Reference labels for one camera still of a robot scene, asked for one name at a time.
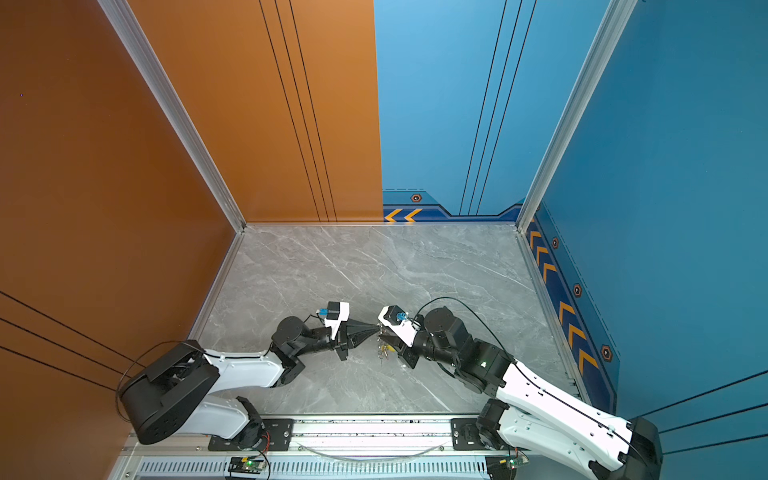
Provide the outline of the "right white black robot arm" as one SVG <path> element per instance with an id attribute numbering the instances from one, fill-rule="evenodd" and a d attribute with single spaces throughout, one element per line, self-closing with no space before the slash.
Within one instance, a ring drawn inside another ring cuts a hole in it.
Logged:
<path id="1" fill-rule="evenodd" d="M 492 450 L 523 449 L 588 479 L 657 479 L 663 453 L 655 424 L 624 419 L 544 380 L 503 347 L 475 339 L 450 309 L 409 317 L 396 305 L 378 315 L 380 338 L 409 368 L 435 362 L 488 396 L 475 425 Z"/>

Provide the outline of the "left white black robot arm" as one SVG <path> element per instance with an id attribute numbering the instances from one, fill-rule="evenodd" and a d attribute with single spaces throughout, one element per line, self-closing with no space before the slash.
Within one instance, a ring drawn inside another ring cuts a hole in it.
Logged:
<path id="1" fill-rule="evenodd" d="M 267 426 L 255 406 L 243 396 L 223 399 L 221 392 L 285 386 L 304 370 L 301 356 L 331 351 L 346 360 L 350 350 L 378 331 L 353 319 L 311 328 L 289 316 L 262 353 L 219 352 L 182 341 L 120 386 L 117 402 L 143 445 L 188 433 L 211 436 L 237 450 L 263 449 Z"/>

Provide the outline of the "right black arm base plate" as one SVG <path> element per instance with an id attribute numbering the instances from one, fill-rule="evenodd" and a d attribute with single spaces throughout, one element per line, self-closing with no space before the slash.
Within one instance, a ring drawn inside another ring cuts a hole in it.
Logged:
<path id="1" fill-rule="evenodd" d="M 497 428 L 476 418 L 453 418 L 449 423 L 452 446 L 456 451 L 512 449 L 512 446 L 502 439 Z"/>

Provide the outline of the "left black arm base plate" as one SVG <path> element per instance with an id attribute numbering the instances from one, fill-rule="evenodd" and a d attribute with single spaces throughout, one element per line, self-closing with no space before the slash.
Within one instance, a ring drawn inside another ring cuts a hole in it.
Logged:
<path id="1" fill-rule="evenodd" d="M 209 451 L 286 452 L 289 450 L 295 422 L 291 418 L 250 422 L 233 439 L 210 438 Z"/>

